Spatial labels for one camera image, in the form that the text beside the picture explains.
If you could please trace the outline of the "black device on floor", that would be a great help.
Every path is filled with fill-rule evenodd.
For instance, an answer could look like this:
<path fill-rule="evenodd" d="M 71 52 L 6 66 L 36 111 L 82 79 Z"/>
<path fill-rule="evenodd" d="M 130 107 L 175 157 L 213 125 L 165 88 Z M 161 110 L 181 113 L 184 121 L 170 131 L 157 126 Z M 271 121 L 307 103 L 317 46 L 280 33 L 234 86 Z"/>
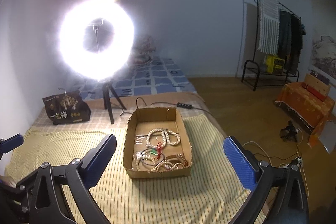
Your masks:
<path fill-rule="evenodd" d="M 280 130 L 280 138 L 283 141 L 294 141 L 295 143 L 297 143 L 297 134 L 298 131 L 294 127 L 292 121 L 288 121 L 288 125 Z"/>

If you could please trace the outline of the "black printed gift bag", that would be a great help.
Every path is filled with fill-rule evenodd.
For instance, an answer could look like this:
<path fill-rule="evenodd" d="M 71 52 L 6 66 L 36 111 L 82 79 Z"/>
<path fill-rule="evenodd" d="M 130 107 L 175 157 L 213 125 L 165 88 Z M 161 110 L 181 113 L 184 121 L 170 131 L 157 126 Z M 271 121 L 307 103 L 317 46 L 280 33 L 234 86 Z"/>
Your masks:
<path fill-rule="evenodd" d="M 91 109 L 79 90 L 45 97 L 43 103 L 53 125 L 88 122 L 91 118 Z"/>

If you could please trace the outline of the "orange covered furniture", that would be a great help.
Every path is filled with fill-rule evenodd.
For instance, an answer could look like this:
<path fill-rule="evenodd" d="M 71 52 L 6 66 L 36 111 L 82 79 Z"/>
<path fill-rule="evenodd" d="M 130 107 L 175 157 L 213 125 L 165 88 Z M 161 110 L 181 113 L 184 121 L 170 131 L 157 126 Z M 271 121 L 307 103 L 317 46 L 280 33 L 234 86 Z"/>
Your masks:
<path fill-rule="evenodd" d="M 285 84 L 275 100 L 275 104 L 284 104 L 293 110 L 311 129 L 308 139 L 310 147 L 314 147 L 325 127 L 331 120 L 335 100 L 327 96 L 324 101 L 303 87 L 303 82 Z"/>

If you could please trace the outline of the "cardboard tray box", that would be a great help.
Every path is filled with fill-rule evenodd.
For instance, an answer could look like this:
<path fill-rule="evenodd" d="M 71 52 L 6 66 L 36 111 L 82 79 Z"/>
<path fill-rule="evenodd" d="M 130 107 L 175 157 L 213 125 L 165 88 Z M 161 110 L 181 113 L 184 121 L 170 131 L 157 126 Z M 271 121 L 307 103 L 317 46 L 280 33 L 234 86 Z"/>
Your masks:
<path fill-rule="evenodd" d="M 176 108 L 141 108 L 129 118 L 123 167 L 132 179 L 189 176 L 192 147 Z"/>

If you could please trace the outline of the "black tripod stand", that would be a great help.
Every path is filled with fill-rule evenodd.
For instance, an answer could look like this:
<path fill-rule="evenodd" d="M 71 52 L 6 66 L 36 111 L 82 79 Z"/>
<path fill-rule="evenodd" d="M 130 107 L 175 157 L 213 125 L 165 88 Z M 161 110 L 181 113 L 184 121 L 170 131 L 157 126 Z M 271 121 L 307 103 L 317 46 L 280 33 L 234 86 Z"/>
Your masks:
<path fill-rule="evenodd" d="M 122 110 L 126 110 L 125 105 L 122 103 L 120 97 L 116 93 L 115 89 L 112 87 L 112 83 L 110 81 L 106 81 L 102 85 L 102 95 L 103 95 L 103 102 L 104 102 L 104 109 L 108 110 L 110 123 L 114 124 L 114 117 L 112 112 L 112 103 L 111 103 L 111 97 L 110 92 L 114 96 L 114 98 L 117 100 L 119 105 L 121 106 Z"/>

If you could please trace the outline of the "black clothes rack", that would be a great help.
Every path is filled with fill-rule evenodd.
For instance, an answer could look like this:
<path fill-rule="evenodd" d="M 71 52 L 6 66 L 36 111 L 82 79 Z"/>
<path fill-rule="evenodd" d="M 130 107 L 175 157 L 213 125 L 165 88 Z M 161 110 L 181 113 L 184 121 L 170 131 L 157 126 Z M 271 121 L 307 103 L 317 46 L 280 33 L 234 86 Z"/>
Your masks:
<path fill-rule="evenodd" d="M 258 87 L 283 86 L 299 80 L 299 58 L 306 35 L 301 17 L 279 0 L 256 0 L 253 56 L 243 65 L 241 82 Z"/>

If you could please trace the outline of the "yellow crate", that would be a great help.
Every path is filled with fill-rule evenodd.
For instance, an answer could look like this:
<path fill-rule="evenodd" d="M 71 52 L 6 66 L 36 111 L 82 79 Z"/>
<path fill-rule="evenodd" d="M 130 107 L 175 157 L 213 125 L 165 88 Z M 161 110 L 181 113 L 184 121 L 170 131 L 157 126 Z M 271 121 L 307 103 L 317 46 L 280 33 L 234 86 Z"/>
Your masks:
<path fill-rule="evenodd" d="M 277 56 L 267 55 L 265 58 L 266 72 L 270 74 L 282 74 L 285 60 Z"/>

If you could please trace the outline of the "blue checkered bed sheet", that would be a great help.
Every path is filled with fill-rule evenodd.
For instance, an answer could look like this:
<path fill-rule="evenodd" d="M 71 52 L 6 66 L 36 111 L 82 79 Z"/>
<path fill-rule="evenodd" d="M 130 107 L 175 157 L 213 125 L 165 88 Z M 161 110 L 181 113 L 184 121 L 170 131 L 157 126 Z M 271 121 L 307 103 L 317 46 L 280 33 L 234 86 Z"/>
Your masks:
<path fill-rule="evenodd" d="M 119 97 L 197 92 L 172 59 L 158 56 L 149 64 L 129 69 L 119 79 L 112 81 L 112 87 Z"/>

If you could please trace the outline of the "white fringed hanging cloth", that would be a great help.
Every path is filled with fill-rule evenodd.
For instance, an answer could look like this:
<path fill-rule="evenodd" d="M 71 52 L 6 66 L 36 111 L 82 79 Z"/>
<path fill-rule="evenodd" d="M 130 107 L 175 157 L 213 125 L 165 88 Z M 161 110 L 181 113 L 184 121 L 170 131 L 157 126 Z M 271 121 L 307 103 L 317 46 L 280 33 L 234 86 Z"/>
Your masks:
<path fill-rule="evenodd" d="M 278 0 L 259 0 L 258 47 L 261 53 L 277 55 L 280 30 L 280 9 Z"/>

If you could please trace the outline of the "dark hanging clothes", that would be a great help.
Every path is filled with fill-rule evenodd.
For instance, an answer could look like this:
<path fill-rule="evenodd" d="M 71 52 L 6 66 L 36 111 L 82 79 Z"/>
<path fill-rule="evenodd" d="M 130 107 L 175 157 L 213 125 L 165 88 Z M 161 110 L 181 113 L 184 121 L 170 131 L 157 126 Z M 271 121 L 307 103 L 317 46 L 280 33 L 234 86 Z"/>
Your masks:
<path fill-rule="evenodd" d="M 285 60 L 285 69 L 296 74 L 303 48 L 301 19 L 287 11 L 280 10 L 278 57 Z"/>

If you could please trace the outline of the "floral pillow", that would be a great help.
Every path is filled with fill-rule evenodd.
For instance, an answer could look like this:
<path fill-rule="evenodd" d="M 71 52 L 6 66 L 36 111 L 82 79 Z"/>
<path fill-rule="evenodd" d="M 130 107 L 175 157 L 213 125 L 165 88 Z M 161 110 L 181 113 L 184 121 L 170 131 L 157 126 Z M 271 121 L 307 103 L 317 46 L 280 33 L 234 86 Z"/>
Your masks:
<path fill-rule="evenodd" d="M 134 40 L 129 62 L 133 66 L 149 64 L 153 61 L 155 50 L 154 40 L 151 36 L 138 36 Z"/>

